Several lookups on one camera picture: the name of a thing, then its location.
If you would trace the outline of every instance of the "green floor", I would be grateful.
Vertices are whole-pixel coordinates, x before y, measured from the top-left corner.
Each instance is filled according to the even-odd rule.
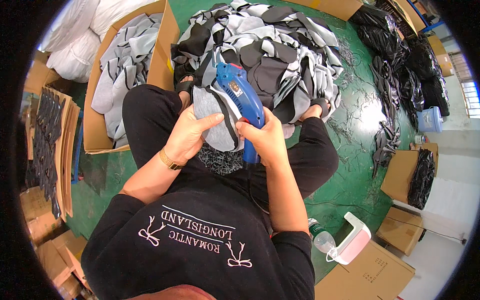
[[[180,32],[188,27],[188,19],[201,9],[209,9],[218,0],[170,0]],[[263,0],[275,6],[291,6],[307,16],[323,17],[337,37],[346,39],[357,64],[355,73],[361,78],[342,90],[344,106],[328,122],[330,137],[340,156],[336,174],[323,187],[305,199],[308,216],[316,218],[337,240],[342,240],[348,230],[343,215],[351,211],[370,228],[372,233],[380,226],[391,200],[380,186],[385,170],[380,168],[372,180],[373,136],[380,120],[384,120],[380,102],[375,100],[373,75],[369,69],[372,56],[357,37],[350,23],[328,14],[297,4],[278,0]],[[76,84],[72,91],[74,100],[83,107],[86,84]],[[405,113],[399,114],[401,124],[400,149],[408,149],[415,135]],[[298,141],[299,128],[287,140],[287,146]],[[80,156],[80,170],[84,180],[72,186],[74,216],[67,217],[67,225],[75,234],[89,238],[110,199],[122,188],[125,181],[137,170],[130,151],[111,154]],[[325,254],[312,250],[316,281],[320,281],[336,263],[327,263]]]

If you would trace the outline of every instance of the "window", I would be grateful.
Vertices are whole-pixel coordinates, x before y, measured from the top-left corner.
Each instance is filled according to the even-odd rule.
[[[475,82],[462,83],[463,94],[470,118],[480,119],[479,92]]]
[[[465,107],[470,118],[480,119],[479,90],[462,53],[449,53],[456,76],[462,85]]]

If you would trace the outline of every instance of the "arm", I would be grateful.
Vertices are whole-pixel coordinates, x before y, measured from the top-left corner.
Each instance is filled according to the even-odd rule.
[[[308,234],[307,211],[288,162],[282,124],[267,108],[264,112],[265,126],[261,130],[245,122],[237,122],[236,126],[252,142],[266,168],[272,229]]]
[[[202,148],[202,132],[218,125],[223,118],[223,114],[213,114],[197,120],[193,105],[189,106],[175,124],[164,147],[165,154],[176,164],[185,165]],[[168,168],[157,153],[127,180],[120,194],[151,203],[165,194],[179,173],[180,170]]]

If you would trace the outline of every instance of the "bow embroidery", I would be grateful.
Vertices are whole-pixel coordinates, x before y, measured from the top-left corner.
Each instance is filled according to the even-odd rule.
[[[150,232],[150,227],[152,226],[152,223],[155,220],[155,216],[149,216],[149,218],[150,218],[150,225],[148,225],[147,230],[141,229],[138,232],[138,235],[141,236],[142,238],[146,238],[147,240],[149,240],[152,243],[152,245],[154,245],[156,247],[156,246],[158,246],[158,242],[160,241],[160,239],[157,239],[152,234],[154,234],[157,231],[162,230],[163,228],[165,228],[167,226],[164,225],[163,222],[162,222],[162,227],[160,227],[159,229],[157,229],[153,232]]]
[[[247,260],[241,260],[241,253],[243,251],[243,247],[245,247],[245,243],[241,243],[239,242],[240,246],[241,246],[241,250],[239,252],[239,257],[238,259],[235,257],[235,255],[233,254],[233,250],[232,250],[232,245],[230,244],[230,241],[228,241],[228,243],[226,244],[227,247],[230,249],[230,253],[232,254],[232,257],[233,259],[229,258],[227,259],[227,264],[230,266],[230,267],[236,267],[236,266],[243,266],[243,267],[247,267],[247,268],[251,268],[253,265],[252,263],[250,262],[250,259],[247,259]]]

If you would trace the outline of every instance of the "bottle label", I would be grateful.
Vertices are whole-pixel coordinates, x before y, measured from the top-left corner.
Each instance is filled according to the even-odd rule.
[[[308,227],[313,238],[315,238],[320,232],[326,231],[320,224],[313,224],[312,226]]]

